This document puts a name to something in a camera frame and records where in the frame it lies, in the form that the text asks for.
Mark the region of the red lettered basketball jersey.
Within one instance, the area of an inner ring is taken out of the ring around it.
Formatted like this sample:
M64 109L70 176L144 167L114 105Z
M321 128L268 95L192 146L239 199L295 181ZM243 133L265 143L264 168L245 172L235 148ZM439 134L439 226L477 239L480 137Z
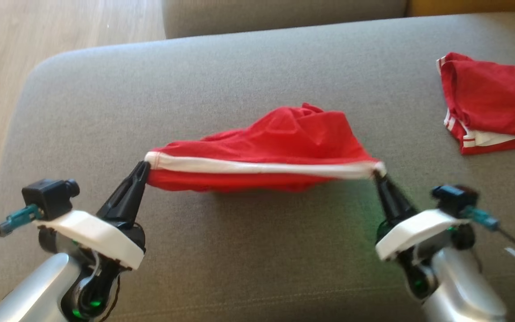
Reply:
M462 155L515 149L515 65L450 52L436 61L443 121Z

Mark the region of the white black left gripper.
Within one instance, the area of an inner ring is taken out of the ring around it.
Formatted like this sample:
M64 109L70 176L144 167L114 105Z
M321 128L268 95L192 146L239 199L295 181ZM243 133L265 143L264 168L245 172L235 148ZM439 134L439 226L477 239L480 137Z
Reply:
M118 228L104 220L121 220L126 224L134 224L150 170L149 162L137 163L134 170L123 179L98 210L98 217L73 210L53 220L39 220L39 227L53 229L107 258L119 261L122 267L139 269L144 251Z

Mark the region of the grey sofa seat cushion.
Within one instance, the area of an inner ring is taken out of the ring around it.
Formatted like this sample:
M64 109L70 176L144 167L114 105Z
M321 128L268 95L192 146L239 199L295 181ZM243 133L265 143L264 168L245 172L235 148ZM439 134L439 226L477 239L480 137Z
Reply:
M75 179L95 213L137 161L176 140L249 126L308 102L346 114L421 210L462 184L515 236L515 151L464 157L443 126L435 62L515 64L515 13L413 17L72 51L37 66L0 165L0 222L21 188ZM376 255L372 182L303 192L147 188L139 269L107 322L422 322L401 269Z

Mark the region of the red white basketball shorts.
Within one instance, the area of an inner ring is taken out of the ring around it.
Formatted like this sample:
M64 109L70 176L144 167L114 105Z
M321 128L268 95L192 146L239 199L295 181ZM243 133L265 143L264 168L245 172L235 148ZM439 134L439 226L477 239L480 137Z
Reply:
M302 191L386 174L341 111L310 104L272 110L251 126L174 141L145 156L148 183L166 191Z

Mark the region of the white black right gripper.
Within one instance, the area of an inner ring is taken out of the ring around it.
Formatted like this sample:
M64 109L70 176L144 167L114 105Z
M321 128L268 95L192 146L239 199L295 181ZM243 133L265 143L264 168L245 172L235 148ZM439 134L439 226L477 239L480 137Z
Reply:
M470 223L470 219L453 217L440 209L417 208L386 175L373 173L374 182L388 224L397 224L376 244L380 261L396 259L399 253L425 242L452 226Z

